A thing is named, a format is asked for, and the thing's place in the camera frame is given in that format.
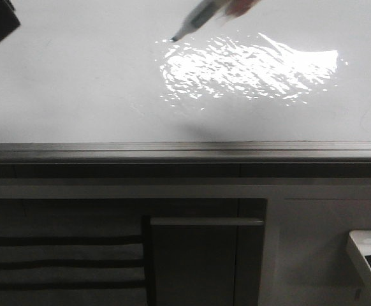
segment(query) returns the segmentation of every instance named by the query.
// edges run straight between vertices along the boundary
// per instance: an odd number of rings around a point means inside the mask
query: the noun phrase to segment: cabinet door
[[[224,201],[218,203],[217,212],[223,213],[217,217],[262,218],[265,204]],[[152,228],[158,306],[257,305],[262,226]]]

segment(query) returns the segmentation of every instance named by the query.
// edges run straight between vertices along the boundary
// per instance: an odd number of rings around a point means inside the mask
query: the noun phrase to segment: white surface
[[[198,3],[14,0],[0,143],[371,140],[371,1],[262,0],[167,42]]]

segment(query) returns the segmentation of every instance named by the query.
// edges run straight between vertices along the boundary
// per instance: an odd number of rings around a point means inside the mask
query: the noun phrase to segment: dark stripe
[[[147,306],[156,306],[156,274],[154,271],[153,234],[150,216],[142,217],[143,257],[145,260],[145,279]]]
[[[30,245],[127,245],[141,243],[141,235],[125,237],[0,237],[0,247],[25,247]]]
[[[240,216],[240,210],[241,210],[241,201],[237,200],[237,208],[236,208],[236,216]],[[239,246],[239,228],[235,228],[235,253],[234,253],[234,286],[233,286],[233,305],[237,305],[236,300],[236,282],[237,282],[237,273],[238,273],[238,246]]]
[[[22,270],[48,267],[69,268],[136,268],[143,266],[142,259],[133,260],[77,260],[77,259],[46,259],[36,261],[20,261],[0,263],[0,270]]]
[[[71,282],[47,284],[0,284],[0,291],[34,291],[34,290],[88,290],[88,289],[129,289],[144,288],[144,280],[129,282]]]

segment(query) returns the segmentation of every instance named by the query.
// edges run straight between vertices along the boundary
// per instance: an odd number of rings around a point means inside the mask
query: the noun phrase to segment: whiteboard ledge
[[[371,163],[371,142],[0,143],[25,163]]]

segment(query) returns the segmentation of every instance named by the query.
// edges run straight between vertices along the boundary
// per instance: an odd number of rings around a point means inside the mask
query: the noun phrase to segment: marker holder
[[[346,250],[371,294],[371,267],[365,259],[371,255],[371,231],[351,231]]]

